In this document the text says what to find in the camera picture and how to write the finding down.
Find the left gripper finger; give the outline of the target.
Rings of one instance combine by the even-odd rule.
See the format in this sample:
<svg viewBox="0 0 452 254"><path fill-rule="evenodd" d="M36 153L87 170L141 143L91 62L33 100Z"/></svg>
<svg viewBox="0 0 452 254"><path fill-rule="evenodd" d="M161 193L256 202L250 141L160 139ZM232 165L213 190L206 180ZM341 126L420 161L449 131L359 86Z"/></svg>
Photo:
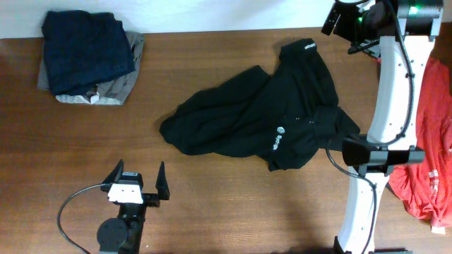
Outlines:
<svg viewBox="0 0 452 254"><path fill-rule="evenodd" d="M155 187L157 189L157 195L160 200L169 200L170 199L170 189L168 186L166 173L165 173L165 163L161 161L159 172L157 175L157 180Z"/></svg>
<svg viewBox="0 0 452 254"><path fill-rule="evenodd" d="M124 161L120 159L112 172L104 179L104 184L116 183L124 171Z"/></svg>

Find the black polo shirt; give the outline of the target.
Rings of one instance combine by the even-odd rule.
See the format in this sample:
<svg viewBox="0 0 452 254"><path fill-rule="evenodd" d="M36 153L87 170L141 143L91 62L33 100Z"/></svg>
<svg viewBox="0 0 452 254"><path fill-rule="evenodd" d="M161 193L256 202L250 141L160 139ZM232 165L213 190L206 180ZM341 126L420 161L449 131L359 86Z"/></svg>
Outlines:
<svg viewBox="0 0 452 254"><path fill-rule="evenodd" d="M269 171L299 169L320 149L340 151L359 126L340 108L313 39L283 46L274 74L253 66L180 104L160 125L186 155L258 156Z"/></svg>

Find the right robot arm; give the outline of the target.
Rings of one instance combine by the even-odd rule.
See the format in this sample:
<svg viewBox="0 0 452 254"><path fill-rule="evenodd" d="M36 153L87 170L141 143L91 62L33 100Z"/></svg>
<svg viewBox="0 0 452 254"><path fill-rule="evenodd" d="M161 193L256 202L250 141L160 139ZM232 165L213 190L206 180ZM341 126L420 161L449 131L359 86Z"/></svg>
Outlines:
<svg viewBox="0 0 452 254"><path fill-rule="evenodd" d="M375 253L374 227L394 167L419 164L416 117L422 79L439 35L442 0L336 1L321 29L381 61L374 117L367 134L343 141L341 172L350 178L345 219L333 253Z"/></svg>

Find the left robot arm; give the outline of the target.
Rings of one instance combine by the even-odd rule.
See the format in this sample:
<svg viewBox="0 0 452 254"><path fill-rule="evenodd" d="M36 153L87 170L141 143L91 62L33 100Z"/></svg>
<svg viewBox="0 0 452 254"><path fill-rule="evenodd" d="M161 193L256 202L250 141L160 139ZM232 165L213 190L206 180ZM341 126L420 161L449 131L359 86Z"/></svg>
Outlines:
<svg viewBox="0 0 452 254"><path fill-rule="evenodd" d="M170 198L163 162L160 164L155 188L156 193L144 193L142 175L124 171L124 161L118 162L100 187L107 193L108 201L119 206L118 215L105 220L97 230L100 253L139 252L146 210L149 207L159 207L162 200Z"/></svg>

